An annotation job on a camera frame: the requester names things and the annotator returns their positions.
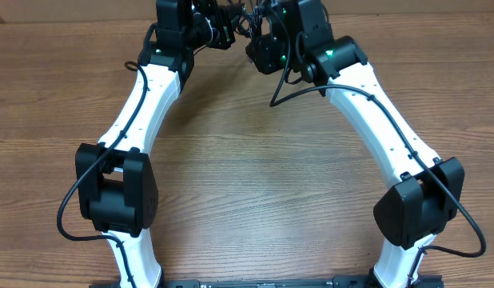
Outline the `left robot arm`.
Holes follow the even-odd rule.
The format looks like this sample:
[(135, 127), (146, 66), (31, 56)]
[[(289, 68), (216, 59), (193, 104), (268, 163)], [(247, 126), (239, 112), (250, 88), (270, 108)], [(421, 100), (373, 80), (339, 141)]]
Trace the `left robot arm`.
[(95, 144), (75, 154), (82, 217), (93, 223), (96, 239), (111, 246), (120, 270), (117, 287), (163, 287), (164, 273), (154, 255), (150, 227), (158, 189), (149, 155), (172, 104), (203, 47), (227, 50), (245, 8), (242, 2), (157, 0), (157, 20), (146, 31), (133, 89), (113, 125)]

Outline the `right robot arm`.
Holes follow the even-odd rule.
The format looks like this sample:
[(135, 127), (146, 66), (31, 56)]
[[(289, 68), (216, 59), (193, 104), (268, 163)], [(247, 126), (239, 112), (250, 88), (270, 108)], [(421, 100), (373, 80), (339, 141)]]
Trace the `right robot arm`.
[(412, 130), (383, 91), (366, 53), (334, 38), (319, 1), (263, 1), (248, 17), (247, 55), (263, 74), (296, 72), (350, 122), (380, 168), (387, 191), (373, 215), (384, 236), (367, 287), (441, 287), (419, 267), (434, 239), (461, 211), (464, 169), (442, 159)]

